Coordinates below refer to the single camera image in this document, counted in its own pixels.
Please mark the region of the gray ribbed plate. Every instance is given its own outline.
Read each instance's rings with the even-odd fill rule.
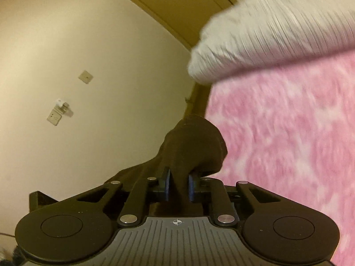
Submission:
[[[80,266],[274,266],[249,251],[237,233],[213,226],[207,217],[148,217],[120,230],[112,243]],[[26,262],[25,266],[35,266]],[[331,266],[322,262],[317,266]]]

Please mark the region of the round black pad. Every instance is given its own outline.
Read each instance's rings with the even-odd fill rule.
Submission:
[[[314,233],[313,224],[305,218],[288,216],[274,222],[274,230],[280,236],[291,240],[302,240]]]
[[[17,244],[29,260],[44,264],[83,260],[103,249],[112,234],[111,220],[102,212],[50,206],[24,216],[15,230]]]
[[[83,228],[83,222],[74,216],[57,215],[48,218],[42,223],[42,231],[53,238],[70,237],[78,233]]]
[[[305,208],[255,212],[243,226],[246,243],[276,263],[314,264],[329,259],[337,247],[339,229],[326,215]]]

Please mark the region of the electrical outlet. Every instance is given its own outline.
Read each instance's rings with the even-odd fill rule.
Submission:
[[[47,121],[51,122],[54,126],[57,126],[61,117],[61,114],[59,114],[56,110],[53,109],[52,112],[49,114]]]
[[[79,79],[82,80],[85,84],[89,84],[93,77],[94,76],[91,75],[88,71],[84,71],[79,76]]]

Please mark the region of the pink fluffy fabric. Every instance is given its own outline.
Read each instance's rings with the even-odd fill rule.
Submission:
[[[321,211],[355,261],[355,51],[249,72],[213,86],[206,118],[228,155],[214,177],[247,180]]]

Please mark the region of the wall socket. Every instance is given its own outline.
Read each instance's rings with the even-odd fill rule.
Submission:
[[[53,109],[52,112],[49,114],[47,121],[51,122],[54,126],[57,126],[61,118],[61,114],[59,114],[56,110]]]

